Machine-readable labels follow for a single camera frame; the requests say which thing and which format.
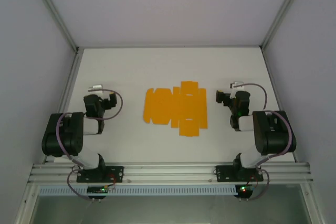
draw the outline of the glass panel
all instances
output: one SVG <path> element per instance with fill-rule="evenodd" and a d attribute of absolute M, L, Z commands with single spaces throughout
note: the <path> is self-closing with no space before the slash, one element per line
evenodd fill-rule
<path fill-rule="evenodd" d="M 110 196 L 92 204 L 75 196 L 40 197 L 32 223 L 305 224 L 307 216 L 300 187 L 274 185 L 250 202 L 234 196 Z"/>

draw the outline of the black mounting plate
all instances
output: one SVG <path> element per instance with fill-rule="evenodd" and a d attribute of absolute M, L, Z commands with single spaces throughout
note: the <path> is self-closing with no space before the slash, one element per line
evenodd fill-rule
<path fill-rule="evenodd" d="M 92 170 L 80 170 L 77 175 L 77 183 L 121 183 L 124 177 L 123 166 L 106 166 L 107 175 L 101 178 L 100 174 L 97 174 L 96 169 Z"/>
<path fill-rule="evenodd" d="M 216 166 L 217 182 L 255 182 L 264 181 L 262 174 L 259 175 L 255 168 L 242 168 L 239 171 L 234 171 L 232 165 L 217 165 Z"/>

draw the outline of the white platform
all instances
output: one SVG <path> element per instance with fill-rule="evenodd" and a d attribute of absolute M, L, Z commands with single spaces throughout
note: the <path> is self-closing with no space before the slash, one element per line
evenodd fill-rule
<path fill-rule="evenodd" d="M 199 137 L 185 137 L 170 125 L 143 121 L 147 89 L 172 89 L 188 80 L 206 88 L 208 129 L 201 129 Z M 85 146 L 106 162 L 230 162 L 254 145 L 253 132 L 235 132 L 229 124 L 229 109 L 215 101 L 216 90 L 228 91 L 233 81 L 261 84 L 268 93 L 267 108 L 278 109 L 259 48 L 85 49 L 68 111 L 85 111 L 83 97 L 94 84 L 122 94 L 124 108 L 105 122 L 103 134 L 84 136 Z M 245 90 L 251 93 L 250 111 L 261 110 L 263 91 L 258 87 Z M 85 119 L 85 132 L 96 129 L 96 121 Z M 292 154 L 274 159 L 293 160 Z"/>

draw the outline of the black bracket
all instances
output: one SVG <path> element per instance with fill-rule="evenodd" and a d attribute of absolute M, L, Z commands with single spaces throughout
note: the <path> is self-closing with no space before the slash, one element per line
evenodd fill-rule
<path fill-rule="evenodd" d="M 243 168 L 240 154 L 234 159 L 232 165 L 216 166 L 217 182 L 260 182 L 264 178 L 255 168 Z"/>
<path fill-rule="evenodd" d="M 124 177 L 123 166 L 106 166 L 102 175 L 97 169 L 80 170 L 77 175 L 77 183 L 122 183 Z"/>

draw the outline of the white wall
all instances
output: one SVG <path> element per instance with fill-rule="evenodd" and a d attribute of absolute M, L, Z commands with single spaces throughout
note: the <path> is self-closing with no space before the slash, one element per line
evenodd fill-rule
<path fill-rule="evenodd" d="M 321 207 L 336 223 L 336 0 L 295 0 L 266 51 L 270 71 L 309 161 Z"/>
<path fill-rule="evenodd" d="M 74 53 L 41 0 L 0 8 L 0 222 L 12 223 Z"/>
<path fill-rule="evenodd" d="M 260 45 L 283 0 L 53 0 L 78 46 Z"/>

